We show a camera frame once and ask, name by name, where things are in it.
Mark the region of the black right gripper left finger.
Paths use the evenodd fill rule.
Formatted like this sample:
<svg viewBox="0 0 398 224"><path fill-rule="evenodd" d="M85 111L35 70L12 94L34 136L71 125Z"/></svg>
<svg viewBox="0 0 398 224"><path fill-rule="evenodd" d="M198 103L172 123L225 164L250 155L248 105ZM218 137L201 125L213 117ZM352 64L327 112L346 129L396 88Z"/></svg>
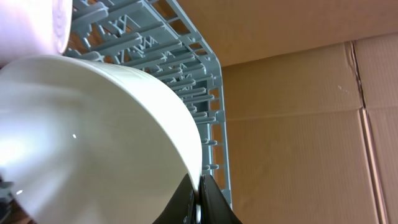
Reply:
<svg viewBox="0 0 398 224"><path fill-rule="evenodd" d="M195 194L189 175L178 185L163 212L153 224L194 224Z"/></svg>

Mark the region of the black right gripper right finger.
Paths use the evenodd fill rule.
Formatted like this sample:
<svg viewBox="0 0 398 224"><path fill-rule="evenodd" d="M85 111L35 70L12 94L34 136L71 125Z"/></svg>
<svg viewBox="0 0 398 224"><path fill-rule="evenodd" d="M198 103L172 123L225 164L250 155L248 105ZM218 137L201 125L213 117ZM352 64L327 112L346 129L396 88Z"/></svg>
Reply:
<svg viewBox="0 0 398 224"><path fill-rule="evenodd" d="M202 224L242 224L211 175L201 176L200 205Z"/></svg>

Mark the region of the white bowl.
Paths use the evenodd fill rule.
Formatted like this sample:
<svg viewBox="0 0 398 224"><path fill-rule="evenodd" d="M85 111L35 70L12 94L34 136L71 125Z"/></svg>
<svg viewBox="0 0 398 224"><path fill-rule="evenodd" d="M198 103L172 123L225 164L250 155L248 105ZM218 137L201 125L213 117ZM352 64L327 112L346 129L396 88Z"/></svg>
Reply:
<svg viewBox="0 0 398 224"><path fill-rule="evenodd" d="M61 56L1 70L1 177L37 223L152 223L201 139L180 97L142 70Z"/></svg>

